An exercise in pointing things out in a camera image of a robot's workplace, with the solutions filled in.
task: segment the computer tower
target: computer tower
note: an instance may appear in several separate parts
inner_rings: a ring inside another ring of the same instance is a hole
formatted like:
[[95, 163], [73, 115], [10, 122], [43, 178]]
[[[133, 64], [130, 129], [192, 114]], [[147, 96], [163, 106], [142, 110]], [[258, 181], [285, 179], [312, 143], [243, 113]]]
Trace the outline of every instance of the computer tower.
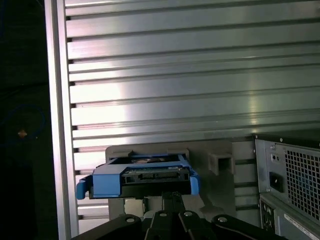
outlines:
[[262, 227], [289, 240], [319, 240], [320, 130], [254, 138]]

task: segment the dark background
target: dark background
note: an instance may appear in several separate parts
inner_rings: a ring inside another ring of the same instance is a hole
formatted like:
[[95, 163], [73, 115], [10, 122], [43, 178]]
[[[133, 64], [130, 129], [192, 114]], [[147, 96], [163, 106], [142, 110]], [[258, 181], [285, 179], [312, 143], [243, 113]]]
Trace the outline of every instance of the dark background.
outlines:
[[0, 0], [1, 239], [58, 239], [47, 64], [44, 0]]

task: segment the metal surface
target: metal surface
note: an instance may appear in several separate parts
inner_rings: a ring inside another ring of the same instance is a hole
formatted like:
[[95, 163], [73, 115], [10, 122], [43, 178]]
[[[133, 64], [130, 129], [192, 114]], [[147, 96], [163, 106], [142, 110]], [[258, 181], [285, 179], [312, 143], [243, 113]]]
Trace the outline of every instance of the metal surface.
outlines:
[[318, 225], [272, 196], [271, 193], [261, 194], [260, 200], [274, 210], [274, 227], [277, 235], [284, 236], [289, 240], [317, 240], [320, 238]]
[[55, 194], [57, 207], [58, 234], [60, 240], [71, 238], [71, 219], [68, 198], [68, 177], [62, 112], [62, 81], [59, 48], [59, 26], [56, 1], [45, 1], [46, 43], [50, 86], [51, 129], [53, 144]]
[[45, 3], [61, 239], [91, 224], [75, 183], [108, 146], [320, 127], [316, 1]]

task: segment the screw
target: screw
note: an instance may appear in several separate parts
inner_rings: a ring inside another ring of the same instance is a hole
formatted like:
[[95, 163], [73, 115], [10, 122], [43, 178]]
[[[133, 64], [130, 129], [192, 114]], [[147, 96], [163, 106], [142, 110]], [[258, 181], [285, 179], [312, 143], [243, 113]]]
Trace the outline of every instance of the screw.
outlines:
[[127, 222], [127, 223], [133, 223], [134, 221], [135, 221], [135, 219], [134, 219], [134, 218], [131, 218], [131, 217], [129, 217], [129, 218], [126, 219], [126, 222]]
[[218, 218], [218, 221], [220, 222], [220, 223], [225, 223], [225, 222], [227, 222], [228, 220], [225, 218], [225, 217], [219, 217]]
[[184, 215], [185, 215], [186, 217], [190, 217], [190, 216], [192, 216], [192, 212], [186, 211], [186, 212], [184, 213]]

